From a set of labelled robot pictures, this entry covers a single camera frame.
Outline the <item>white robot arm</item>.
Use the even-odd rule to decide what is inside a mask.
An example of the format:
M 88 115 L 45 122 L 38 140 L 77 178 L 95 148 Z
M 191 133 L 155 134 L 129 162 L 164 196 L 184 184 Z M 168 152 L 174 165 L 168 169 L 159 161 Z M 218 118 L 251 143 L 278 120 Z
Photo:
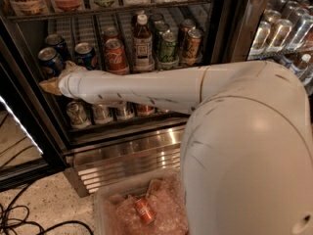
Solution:
M 290 70 L 268 61 L 128 75 L 71 66 L 40 85 L 90 104 L 188 115 L 180 168 L 191 235 L 312 235 L 310 110 Z

